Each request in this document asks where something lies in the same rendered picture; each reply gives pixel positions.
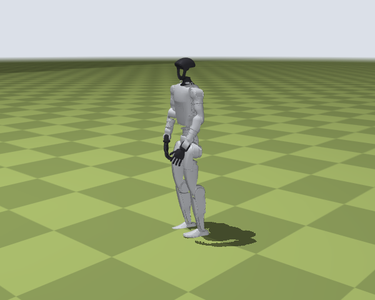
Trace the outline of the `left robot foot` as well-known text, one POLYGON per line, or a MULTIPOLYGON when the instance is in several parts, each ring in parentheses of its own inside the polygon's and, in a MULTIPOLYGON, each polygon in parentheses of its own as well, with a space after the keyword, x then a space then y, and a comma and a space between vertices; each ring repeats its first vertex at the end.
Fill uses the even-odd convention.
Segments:
POLYGON ((201 232, 198 229, 195 229, 193 231, 183 233, 183 236, 187 238, 197 238, 199 236, 206 236, 206 235, 209 235, 209 231, 207 229, 205 229, 204 232, 201 232))

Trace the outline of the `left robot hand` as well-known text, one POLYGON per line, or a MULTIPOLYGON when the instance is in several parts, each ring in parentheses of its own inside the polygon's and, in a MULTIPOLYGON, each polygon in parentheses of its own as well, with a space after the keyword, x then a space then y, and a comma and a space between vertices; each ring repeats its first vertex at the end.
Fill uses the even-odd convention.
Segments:
MULTIPOLYGON (((184 142, 184 141, 183 141, 183 142, 184 142)), ((183 144, 183 142, 182 142, 182 144, 183 144)), ((173 152, 171 152, 171 153, 169 154, 169 155, 174 154, 174 156, 173 156, 173 157, 171 158, 171 160, 170 160, 170 161, 172 161, 172 160, 174 159, 174 157, 175 157, 174 161, 172 162, 173 164, 174 164, 174 162, 175 162, 176 159, 177 159, 177 161, 176 161, 176 163, 175 163, 176 166, 177 166, 177 163, 178 163, 179 160, 180 160, 180 162, 179 162, 178 166, 181 165, 181 162, 182 162, 182 160, 184 159, 185 152, 187 152, 188 149, 190 148, 190 145, 189 145, 189 147, 185 150, 185 149, 182 147, 182 144, 180 145, 180 149, 176 149, 176 151, 173 151, 173 152)))

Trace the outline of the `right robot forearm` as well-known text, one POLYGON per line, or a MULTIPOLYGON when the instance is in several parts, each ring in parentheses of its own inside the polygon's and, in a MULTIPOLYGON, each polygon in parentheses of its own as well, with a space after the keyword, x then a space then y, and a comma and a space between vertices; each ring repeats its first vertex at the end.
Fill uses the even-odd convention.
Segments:
MULTIPOLYGON (((169 113, 169 111, 168 111, 169 113)), ((173 132, 173 127, 174 127, 174 123, 176 120, 170 118, 167 114, 167 123, 166 123, 166 127, 165 127, 165 130, 164 130, 164 135, 167 134, 169 136, 169 140, 171 139, 171 134, 173 132)), ((164 135, 163 135, 163 138, 164 138, 164 135)))

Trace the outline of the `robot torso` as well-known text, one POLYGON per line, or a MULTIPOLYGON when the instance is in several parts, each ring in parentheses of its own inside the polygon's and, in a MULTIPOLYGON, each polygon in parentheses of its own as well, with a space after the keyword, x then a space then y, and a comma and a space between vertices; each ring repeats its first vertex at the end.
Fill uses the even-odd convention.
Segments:
MULTIPOLYGON (((174 87, 174 105, 175 105, 175 112, 176 112, 176 119, 177 123, 185 126, 182 127, 182 135, 180 138, 181 144, 185 141, 186 136, 188 136, 188 132, 190 127, 193 123, 193 117, 196 116, 196 112, 194 110, 193 100, 191 99, 190 93, 191 88, 199 88, 198 85, 192 84, 189 82, 185 82, 185 86, 181 86, 180 83, 175 85, 174 87)), ((182 81, 183 83, 183 81, 182 81)), ((198 135, 194 137, 194 142, 199 145, 198 135)))

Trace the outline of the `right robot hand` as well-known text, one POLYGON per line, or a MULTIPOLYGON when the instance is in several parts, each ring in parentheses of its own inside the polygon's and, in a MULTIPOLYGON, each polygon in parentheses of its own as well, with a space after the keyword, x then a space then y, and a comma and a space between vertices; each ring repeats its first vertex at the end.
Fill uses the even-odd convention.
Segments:
POLYGON ((170 157, 169 153, 168 153, 168 150, 169 150, 169 146, 168 146, 168 143, 170 143, 170 140, 169 140, 169 136, 167 134, 164 135, 164 153, 165 153, 165 157, 168 158, 169 160, 171 160, 172 157, 170 157))

